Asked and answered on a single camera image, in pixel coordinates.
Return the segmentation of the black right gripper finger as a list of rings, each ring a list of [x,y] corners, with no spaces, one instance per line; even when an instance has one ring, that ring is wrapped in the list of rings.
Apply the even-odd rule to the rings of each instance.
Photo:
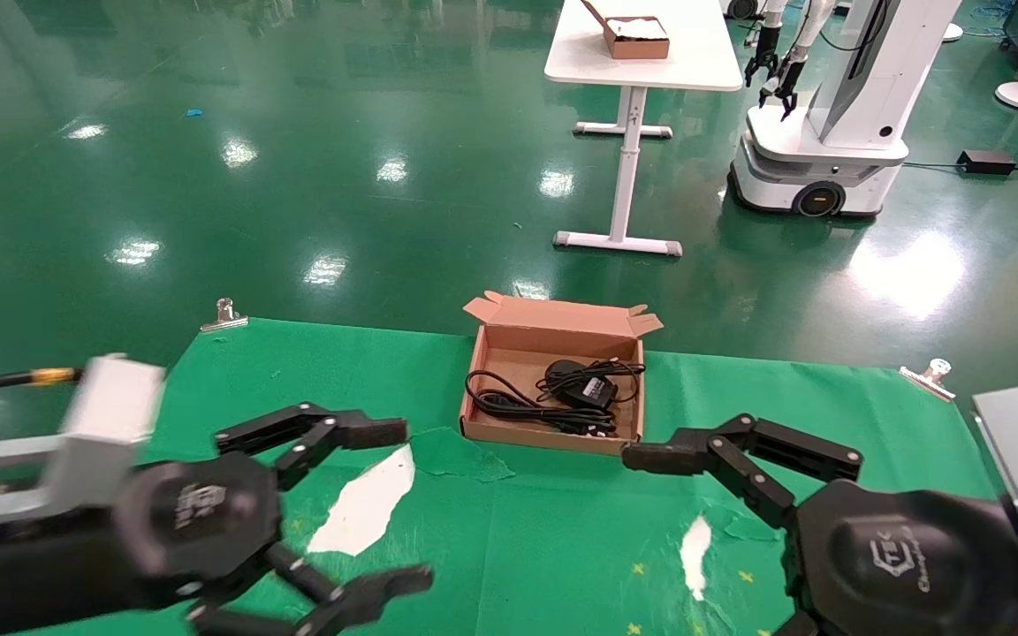
[[[665,443],[627,443],[623,466],[668,475],[708,474],[741,500],[768,527],[785,530],[796,510],[795,496],[756,460],[788,468],[823,483],[857,481],[861,452],[815,435],[743,413],[715,429],[679,428]]]

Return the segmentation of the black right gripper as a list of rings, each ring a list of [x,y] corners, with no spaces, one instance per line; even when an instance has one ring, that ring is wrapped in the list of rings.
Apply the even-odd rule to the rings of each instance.
[[[997,500],[827,484],[787,530],[774,636],[1018,635],[1018,520]]]

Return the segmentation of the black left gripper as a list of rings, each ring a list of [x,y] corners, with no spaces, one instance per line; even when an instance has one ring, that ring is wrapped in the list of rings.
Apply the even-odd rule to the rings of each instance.
[[[279,490],[294,488],[335,450],[375,450],[408,439],[404,419],[302,402],[215,433],[225,454],[219,458],[134,468],[106,506],[0,524],[0,635],[161,610],[203,592],[234,596],[254,583],[266,548],[266,569],[307,597],[312,611],[288,620],[202,597],[186,615],[194,633],[339,635],[375,623],[396,597],[427,592],[435,583],[432,569],[419,564],[336,582],[274,543]],[[272,468],[250,458],[282,446]]]

